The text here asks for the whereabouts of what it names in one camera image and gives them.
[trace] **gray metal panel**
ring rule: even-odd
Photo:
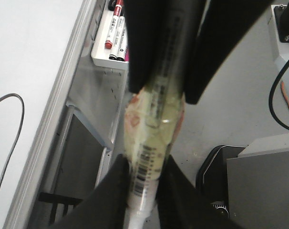
[[[289,152],[227,161],[231,219],[246,229],[289,229]]]

